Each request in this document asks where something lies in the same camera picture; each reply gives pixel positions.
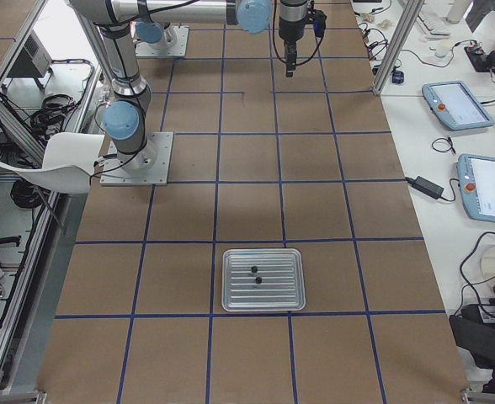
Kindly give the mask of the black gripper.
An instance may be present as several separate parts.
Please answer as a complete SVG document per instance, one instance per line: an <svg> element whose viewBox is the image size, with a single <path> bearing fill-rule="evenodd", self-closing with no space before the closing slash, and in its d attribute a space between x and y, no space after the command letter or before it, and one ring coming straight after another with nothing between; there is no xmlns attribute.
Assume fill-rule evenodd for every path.
<svg viewBox="0 0 495 404"><path fill-rule="evenodd" d="M316 38L322 39L326 31L326 14L315 9L314 1L293 1L281 0L278 6L279 11L279 37L284 41L285 47L285 76L291 78L294 76L297 63L297 49L295 42L298 41L304 33L305 27L313 27Z"/></svg>

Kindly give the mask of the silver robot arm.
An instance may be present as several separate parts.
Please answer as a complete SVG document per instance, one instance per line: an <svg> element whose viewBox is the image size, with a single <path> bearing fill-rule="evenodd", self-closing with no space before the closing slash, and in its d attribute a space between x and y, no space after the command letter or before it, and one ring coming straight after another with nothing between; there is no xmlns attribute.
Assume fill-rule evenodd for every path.
<svg viewBox="0 0 495 404"><path fill-rule="evenodd" d="M177 42L177 34L170 23L147 23L143 21L136 22L135 31L137 38L151 46L171 47Z"/></svg>
<svg viewBox="0 0 495 404"><path fill-rule="evenodd" d="M299 65L296 43L305 27L313 27L322 41L326 14L314 8L313 1L70 1L75 12L98 28L101 42L113 72L114 92L122 98L139 99L146 81L140 74L132 43L130 24L186 22L238 25L250 34L258 34L270 24L279 24L284 41L286 76L292 77Z"/></svg>

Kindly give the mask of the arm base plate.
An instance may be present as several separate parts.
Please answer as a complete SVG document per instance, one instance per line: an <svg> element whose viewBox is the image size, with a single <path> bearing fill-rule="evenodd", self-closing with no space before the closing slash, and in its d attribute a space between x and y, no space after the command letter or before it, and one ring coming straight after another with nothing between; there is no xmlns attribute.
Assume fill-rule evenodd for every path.
<svg viewBox="0 0 495 404"><path fill-rule="evenodd" d="M152 132L147 136L146 147L129 163L121 167L128 157L105 161L105 174L100 175L103 186L166 185L173 149L173 132Z"/></svg>
<svg viewBox="0 0 495 404"><path fill-rule="evenodd" d="M188 26L169 26L161 40L155 44L138 40L136 57L138 59L170 59L184 58L189 38Z"/></svg>

